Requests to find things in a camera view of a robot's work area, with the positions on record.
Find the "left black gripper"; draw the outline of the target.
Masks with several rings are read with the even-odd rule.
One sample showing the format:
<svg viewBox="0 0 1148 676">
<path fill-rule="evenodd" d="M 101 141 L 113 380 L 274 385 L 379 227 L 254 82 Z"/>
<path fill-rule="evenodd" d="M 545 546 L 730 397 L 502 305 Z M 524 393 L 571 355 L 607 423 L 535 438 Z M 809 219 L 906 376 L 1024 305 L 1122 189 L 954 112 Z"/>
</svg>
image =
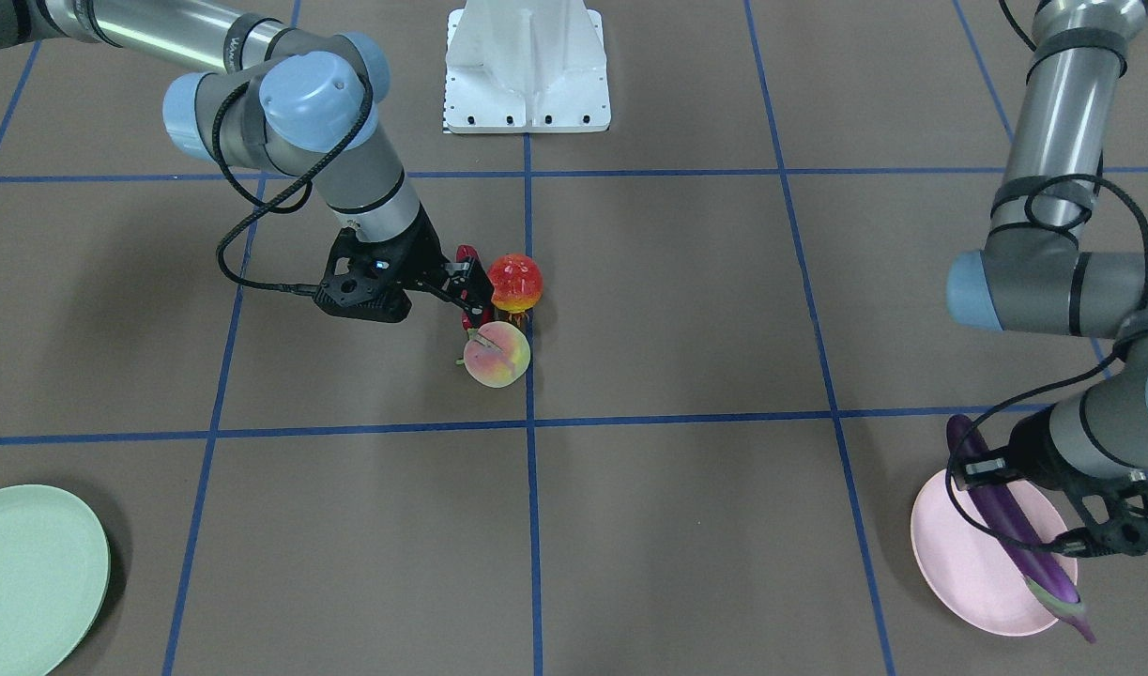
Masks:
<svg viewBox="0 0 1148 676">
<path fill-rule="evenodd" d="M 1007 446 L 990 450 L 988 461 L 968 465 L 963 480 L 972 480 L 976 485 L 1032 481 L 1066 496 L 1081 526 L 1042 542 L 1044 552 L 1066 558 L 1145 555 L 1148 552 L 1148 483 L 1145 477 L 1093 477 L 1076 469 L 1049 448 L 1018 453 Z"/>
</svg>

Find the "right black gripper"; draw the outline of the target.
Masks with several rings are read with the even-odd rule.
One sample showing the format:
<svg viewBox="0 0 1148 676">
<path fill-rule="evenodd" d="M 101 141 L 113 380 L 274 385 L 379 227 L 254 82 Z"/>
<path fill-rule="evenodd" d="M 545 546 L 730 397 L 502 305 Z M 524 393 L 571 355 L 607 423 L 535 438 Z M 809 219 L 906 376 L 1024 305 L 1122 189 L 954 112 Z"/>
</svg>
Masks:
<svg viewBox="0 0 1148 676">
<path fill-rule="evenodd" d="M 463 325 L 484 325 L 495 316 L 495 288 L 478 269 L 478 258 L 449 261 L 420 208 L 406 231 L 385 242 L 360 242 L 352 227 L 339 231 L 313 302 L 342 319 L 397 324 L 411 311 L 408 292 L 426 292 L 461 308 Z"/>
</svg>

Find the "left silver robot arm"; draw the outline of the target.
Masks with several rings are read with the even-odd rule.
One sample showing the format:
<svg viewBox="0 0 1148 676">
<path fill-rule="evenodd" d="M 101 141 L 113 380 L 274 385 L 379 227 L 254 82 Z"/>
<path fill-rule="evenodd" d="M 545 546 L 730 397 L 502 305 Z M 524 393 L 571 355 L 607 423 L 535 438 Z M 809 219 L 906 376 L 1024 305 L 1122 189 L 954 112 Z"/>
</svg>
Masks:
<svg viewBox="0 0 1148 676">
<path fill-rule="evenodd" d="M 953 487 L 1029 483 L 1066 496 L 1081 527 L 1032 545 L 987 516 L 1014 549 L 1077 558 L 1148 552 L 1148 219 L 1103 177 L 1103 138 L 1148 1 L 1041 1 L 1027 91 L 985 247 L 948 272 L 948 312 L 993 332 L 1109 337 L 1111 351 L 1058 388 L 1087 389 L 1029 415 L 995 451 L 951 437 Z"/>
</svg>

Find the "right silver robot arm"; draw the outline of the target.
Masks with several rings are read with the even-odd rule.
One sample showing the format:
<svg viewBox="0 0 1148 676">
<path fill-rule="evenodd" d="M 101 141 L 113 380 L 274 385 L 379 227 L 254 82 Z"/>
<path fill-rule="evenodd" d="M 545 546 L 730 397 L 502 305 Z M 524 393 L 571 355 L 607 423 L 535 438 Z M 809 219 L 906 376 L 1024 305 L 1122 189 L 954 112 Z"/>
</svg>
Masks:
<svg viewBox="0 0 1148 676">
<path fill-rule="evenodd" d="M 449 258 L 414 192 L 377 104 L 390 88 L 388 60 L 360 33 L 318 36 L 214 1 L 0 1 L 0 50 L 51 38 L 107 44 L 183 67 L 162 103 L 172 145 L 219 168 L 290 179 L 278 195 L 242 196 L 253 213 L 216 250 L 222 274 L 256 290 L 312 300 L 326 314 L 405 320 L 412 292 L 461 309 L 463 324 L 492 320 L 492 283 L 478 252 Z M 321 281 L 253 281 L 228 265 L 230 244 L 267 213 L 312 196 L 338 218 Z"/>
</svg>

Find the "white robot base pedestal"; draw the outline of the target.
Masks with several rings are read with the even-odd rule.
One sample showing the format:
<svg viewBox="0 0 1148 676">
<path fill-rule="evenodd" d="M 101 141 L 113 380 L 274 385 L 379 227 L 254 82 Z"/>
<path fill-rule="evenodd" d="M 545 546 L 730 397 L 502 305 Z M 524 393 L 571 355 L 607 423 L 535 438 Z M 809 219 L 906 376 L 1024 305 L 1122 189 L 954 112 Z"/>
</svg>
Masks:
<svg viewBox="0 0 1148 676">
<path fill-rule="evenodd" d="M 467 1 L 449 13 L 447 29 L 447 133 L 611 127 L 600 11 L 583 1 Z"/>
</svg>

